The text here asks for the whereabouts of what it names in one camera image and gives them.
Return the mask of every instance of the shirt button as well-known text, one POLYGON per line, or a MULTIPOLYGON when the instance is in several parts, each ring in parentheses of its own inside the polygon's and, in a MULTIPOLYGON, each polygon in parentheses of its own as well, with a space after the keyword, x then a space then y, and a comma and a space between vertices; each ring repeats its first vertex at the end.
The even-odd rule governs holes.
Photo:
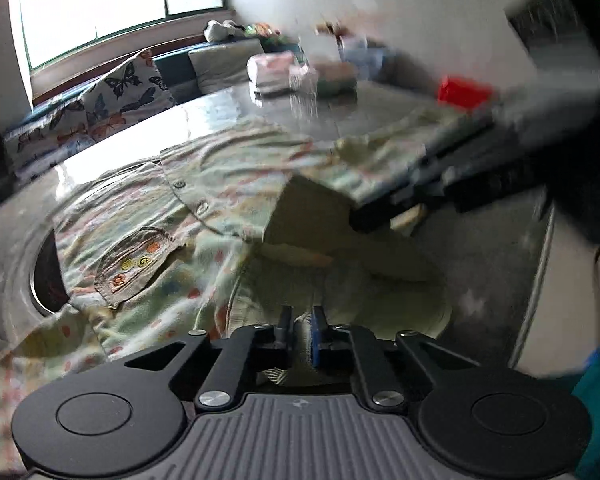
POLYGON ((209 209, 209 202, 205 202, 204 200, 198 204, 198 208, 196 209, 196 215, 200 216, 209 209))

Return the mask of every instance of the window frame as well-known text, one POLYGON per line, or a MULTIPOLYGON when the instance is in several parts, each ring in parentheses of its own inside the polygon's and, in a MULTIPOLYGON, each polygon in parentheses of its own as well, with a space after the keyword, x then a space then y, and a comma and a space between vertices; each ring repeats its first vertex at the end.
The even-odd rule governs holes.
MULTIPOLYGON (((19 3, 20 3, 20 15, 22 15, 22 1, 20 1, 19 3)), ((128 34, 129 32, 133 32, 133 31, 139 30, 141 28, 151 27, 153 25, 159 25, 161 23, 167 23, 167 22, 171 22, 173 20, 179 20, 181 18, 187 18, 189 16, 197 16, 199 14, 205 14, 206 12, 213 12, 215 10, 229 10, 229 7, 227 5, 227 0, 222 0, 222 5, 220 7, 209 7, 208 9, 189 10, 187 12, 178 12, 177 14, 169 14, 169 5, 167 3, 167 0, 164 0, 164 13, 165 13, 164 18, 159 18, 158 20, 153 20, 150 22, 139 23, 138 25, 134 25, 133 27, 123 28, 122 30, 117 30, 116 32, 112 32, 110 34, 107 34, 106 36, 94 38, 91 41, 82 43, 82 44, 72 48, 71 50, 67 50, 66 52, 63 52, 62 54, 59 54, 58 56, 55 56, 55 57, 49 59, 48 61, 45 61, 44 63, 40 63, 39 65, 36 65, 36 66, 31 65, 31 59, 29 57, 29 47, 27 46, 27 37, 24 32, 24 22, 22 20, 20 20, 20 26, 22 27, 22 37, 24 38, 24 51, 27 56, 27 64, 29 65, 29 72, 31 73, 34 70, 38 70, 48 64, 52 64, 53 62, 58 61, 59 59, 64 59, 66 57, 69 57, 69 56, 71 56, 71 54, 74 54, 75 52, 78 52, 78 51, 84 49, 85 47, 88 47, 88 46, 91 46, 91 45, 94 45, 97 43, 101 43, 103 41, 110 40, 111 38, 123 36, 124 34, 128 34)))

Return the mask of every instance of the metal screw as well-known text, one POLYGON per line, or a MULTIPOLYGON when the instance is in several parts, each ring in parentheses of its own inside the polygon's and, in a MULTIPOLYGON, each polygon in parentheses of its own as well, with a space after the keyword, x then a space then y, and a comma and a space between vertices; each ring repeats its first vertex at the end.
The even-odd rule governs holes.
POLYGON ((204 404, 205 406, 224 406, 231 400, 231 397, 227 392, 223 392, 221 390, 209 390, 203 394, 200 394, 198 397, 200 404, 204 404))
POLYGON ((394 406, 398 406, 404 402, 404 395, 400 392, 394 392, 393 390, 389 390, 386 392, 378 392, 376 393, 372 399, 374 404, 378 406, 384 406, 386 408, 393 408, 394 406))
POLYGON ((198 208, 196 209, 196 215, 200 216, 209 209, 209 202, 200 202, 198 204, 198 208))

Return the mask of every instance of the floor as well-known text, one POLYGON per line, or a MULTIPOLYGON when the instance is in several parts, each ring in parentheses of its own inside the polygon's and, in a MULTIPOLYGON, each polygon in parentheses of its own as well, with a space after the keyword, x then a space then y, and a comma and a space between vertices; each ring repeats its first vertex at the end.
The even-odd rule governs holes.
POLYGON ((518 362, 519 369, 537 376, 579 369, 599 346, 596 248, 560 214, 554 229, 538 307, 518 362))

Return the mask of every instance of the gray pillow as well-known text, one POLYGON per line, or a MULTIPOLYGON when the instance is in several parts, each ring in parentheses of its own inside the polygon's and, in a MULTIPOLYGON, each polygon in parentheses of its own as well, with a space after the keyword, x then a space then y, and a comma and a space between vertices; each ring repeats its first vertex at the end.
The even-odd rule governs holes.
POLYGON ((263 54, 259 40, 236 41, 189 51, 189 59, 198 76, 203 94, 211 94, 247 82, 247 62, 263 54))

